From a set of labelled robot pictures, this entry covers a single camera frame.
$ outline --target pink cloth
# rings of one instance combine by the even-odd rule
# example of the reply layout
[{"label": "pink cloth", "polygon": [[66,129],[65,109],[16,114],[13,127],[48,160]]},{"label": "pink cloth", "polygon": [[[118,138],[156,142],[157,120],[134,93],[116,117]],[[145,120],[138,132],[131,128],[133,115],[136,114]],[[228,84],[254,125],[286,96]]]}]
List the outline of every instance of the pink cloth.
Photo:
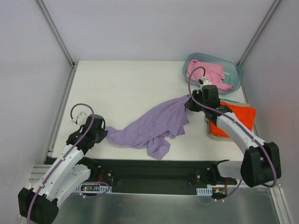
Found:
[{"label": "pink cloth", "polygon": [[[206,69],[206,78],[213,84],[216,85],[219,89],[222,90],[231,90],[233,85],[228,85],[223,83],[225,79],[223,66],[219,64],[212,64],[208,62],[199,62],[197,60],[192,60],[188,65],[187,76],[189,77],[193,69],[196,67],[203,66]],[[204,74],[202,69],[197,69],[192,75],[192,80],[198,81]]]}]

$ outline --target orange towel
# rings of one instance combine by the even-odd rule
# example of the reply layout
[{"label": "orange towel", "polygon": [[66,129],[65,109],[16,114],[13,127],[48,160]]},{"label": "orange towel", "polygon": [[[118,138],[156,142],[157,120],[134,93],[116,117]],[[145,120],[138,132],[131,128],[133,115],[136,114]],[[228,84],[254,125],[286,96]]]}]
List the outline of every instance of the orange towel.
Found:
[{"label": "orange towel", "polygon": [[[256,109],[253,107],[244,107],[228,104],[224,101],[220,102],[221,105],[227,105],[235,113],[236,117],[249,129],[252,131],[254,119],[256,118]],[[210,122],[210,133],[216,136],[228,137],[228,135],[216,127],[212,122]]]}]

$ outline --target white wall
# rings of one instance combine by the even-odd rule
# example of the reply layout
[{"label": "white wall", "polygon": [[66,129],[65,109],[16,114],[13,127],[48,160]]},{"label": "white wall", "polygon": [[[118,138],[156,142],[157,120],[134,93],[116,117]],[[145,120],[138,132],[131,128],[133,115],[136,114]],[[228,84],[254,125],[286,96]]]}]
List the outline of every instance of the white wall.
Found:
[{"label": "white wall", "polygon": [[34,0],[0,3],[0,223],[42,162],[70,67]]},{"label": "white wall", "polygon": [[284,0],[245,61],[258,134],[280,147],[282,183],[295,223],[299,173],[299,1]]},{"label": "white wall", "polygon": [[45,0],[72,58],[238,62],[274,0]]}]

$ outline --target blue transparent plastic container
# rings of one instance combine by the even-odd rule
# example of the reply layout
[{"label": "blue transparent plastic container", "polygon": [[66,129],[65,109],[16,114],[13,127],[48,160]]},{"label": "blue transparent plastic container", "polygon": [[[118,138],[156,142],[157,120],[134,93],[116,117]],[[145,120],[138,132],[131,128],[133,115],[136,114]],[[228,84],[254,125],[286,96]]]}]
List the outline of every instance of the blue transparent plastic container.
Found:
[{"label": "blue transparent plastic container", "polygon": [[[201,53],[193,53],[189,55],[183,66],[183,74],[187,82],[188,82],[188,76],[187,76],[188,65],[193,59],[198,60],[200,62],[209,62],[213,64],[220,64],[223,66],[224,76],[225,76],[223,83],[228,85],[233,85],[234,88],[231,90],[223,90],[218,88],[219,94],[226,95],[240,88],[243,80],[243,69],[238,64],[217,57],[201,54]],[[199,83],[195,80],[191,80],[191,84],[199,86]]]}]

